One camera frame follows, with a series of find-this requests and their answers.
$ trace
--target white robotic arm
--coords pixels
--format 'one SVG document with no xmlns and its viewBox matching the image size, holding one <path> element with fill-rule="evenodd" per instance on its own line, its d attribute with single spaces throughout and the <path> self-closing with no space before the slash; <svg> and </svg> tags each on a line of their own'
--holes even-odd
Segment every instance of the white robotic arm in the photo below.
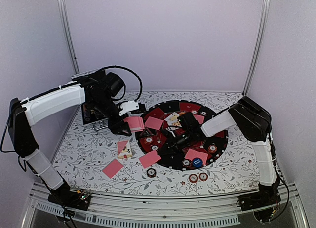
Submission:
<svg viewBox="0 0 316 228">
<path fill-rule="evenodd" d="M 138 111 L 140 107 L 135 101 L 118 105 L 113 102 L 112 97 L 123 87 L 124 82 L 118 75 L 96 71 L 38 96 L 21 102 L 17 98 L 11 101 L 9 134 L 15 152 L 48 185 L 52 193 L 50 201 L 84 210 L 89 203 L 84 193 L 70 191 L 67 182 L 40 151 L 31 126 L 56 112 L 86 103 L 108 119 L 111 132 L 130 136 L 128 123 L 123 119 L 127 117 L 127 112 Z"/>
<path fill-rule="evenodd" d="M 201 126 L 202 132 L 206 137 L 212 137 L 215 134 L 236 125 L 233 117 L 228 110 L 218 114 Z M 264 141 L 251 142 L 257 158 L 259 168 L 260 184 L 271 186 L 276 180 L 275 172 L 276 157 L 271 153 L 271 133 L 269 133 Z"/>
<path fill-rule="evenodd" d="M 237 125 L 254 148 L 260 174 L 259 192 L 239 197 L 241 208 L 254 209 L 280 201 L 277 190 L 280 179 L 275 169 L 276 154 L 271 138 L 271 116 L 265 109 L 245 96 L 238 103 L 214 115 L 202 126 L 191 112 L 179 116 L 178 120 L 185 132 L 179 136 L 167 134 L 166 142 L 158 151 L 159 155 L 182 153 L 183 148 Z"/>
</svg>

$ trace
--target white arm cover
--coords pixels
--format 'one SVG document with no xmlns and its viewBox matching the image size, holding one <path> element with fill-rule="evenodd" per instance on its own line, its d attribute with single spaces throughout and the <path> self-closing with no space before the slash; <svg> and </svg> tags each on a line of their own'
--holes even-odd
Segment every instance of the white arm cover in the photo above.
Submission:
<svg viewBox="0 0 316 228">
<path fill-rule="evenodd" d="M 65 87 L 48 93 L 47 95 L 38 97 L 23 104 L 22 107 L 26 108 L 25 115 L 28 119 L 29 125 L 32 127 L 43 118 L 62 111 L 68 107 L 81 105 L 84 102 L 84 88 L 82 88 L 78 83 L 78 85 Z"/>
<path fill-rule="evenodd" d="M 229 112 L 224 111 L 214 118 L 210 119 L 209 121 L 205 122 L 201 126 L 201 129 L 206 137 L 212 137 L 220 131 L 223 131 L 235 124 L 236 123 Z M 277 175 L 274 170 L 269 139 L 267 138 L 265 142 L 251 142 L 251 144 L 257 158 L 260 174 L 260 184 L 270 186 L 276 181 Z"/>
<path fill-rule="evenodd" d="M 47 157 L 39 149 L 24 158 L 47 185 L 55 190 L 63 184 L 63 178 L 57 173 Z"/>
</svg>

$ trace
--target floral tablecloth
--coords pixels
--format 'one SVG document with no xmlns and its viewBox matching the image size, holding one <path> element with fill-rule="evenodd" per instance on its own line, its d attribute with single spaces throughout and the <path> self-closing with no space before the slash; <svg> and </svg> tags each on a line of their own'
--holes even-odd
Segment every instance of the floral tablecloth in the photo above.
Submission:
<svg viewBox="0 0 316 228">
<path fill-rule="evenodd" d="M 134 99 L 137 92 L 127 92 L 127 99 Z M 237 102 L 240 93 L 214 92 L 143 92 L 139 102 L 149 108 L 168 100 L 190 100 L 201 103 L 215 112 Z M 139 161 L 144 153 L 135 135 L 113 135 L 108 129 L 95 132 L 84 129 L 81 112 L 78 111 L 53 165 L 76 188 L 109 193 L 152 196 L 186 196 L 223 194 L 258 187 L 259 171 L 254 150 L 238 127 L 228 129 L 229 141 L 223 155 L 209 166 L 191 171 L 179 171 L 154 164 L 157 175 L 149 178 Z M 102 169 L 117 158 L 116 142 L 130 140 L 133 157 L 120 160 L 124 167 L 111 179 Z M 191 183 L 189 175 L 205 172 L 207 181 Z"/>
</svg>

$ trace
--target pink card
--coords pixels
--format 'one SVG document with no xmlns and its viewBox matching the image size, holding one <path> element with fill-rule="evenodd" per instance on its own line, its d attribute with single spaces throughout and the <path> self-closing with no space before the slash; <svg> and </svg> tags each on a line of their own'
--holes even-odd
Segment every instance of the pink card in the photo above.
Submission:
<svg viewBox="0 0 316 228">
<path fill-rule="evenodd" d="M 144 168 L 147 168 L 147 167 L 155 164 L 160 159 L 161 159 L 161 157 L 159 155 L 157 155 L 157 151 L 151 151 L 150 153 L 147 153 L 146 155 L 139 158 L 140 163 L 142 163 Z"/>
<path fill-rule="evenodd" d="M 118 154 L 120 154 L 126 147 L 128 141 L 117 142 Z"/>
<path fill-rule="evenodd" d="M 204 116 L 195 114 L 194 118 L 196 118 L 196 120 L 199 122 L 199 124 L 203 124 L 204 123 Z"/>
<path fill-rule="evenodd" d="M 158 118 L 149 117 L 145 122 L 145 127 L 160 130 L 163 120 Z"/>
<path fill-rule="evenodd" d="M 200 158 L 203 161 L 203 165 L 206 165 L 207 156 L 208 156 L 207 153 L 198 152 L 190 148 L 188 152 L 186 153 L 186 156 L 184 157 L 184 159 L 188 159 L 192 161 L 194 158 Z"/>
<path fill-rule="evenodd" d="M 106 167 L 104 167 L 102 172 L 106 174 L 109 178 L 112 178 L 122 168 L 123 164 L 114 159 Z"/>
<path fill-rule="evenodd" d="M 127 117 L 124 119 L 128 123 L 132 132 L 139 132 L 144 130 L 144 121 L 141 117 Z"/>
</svg>

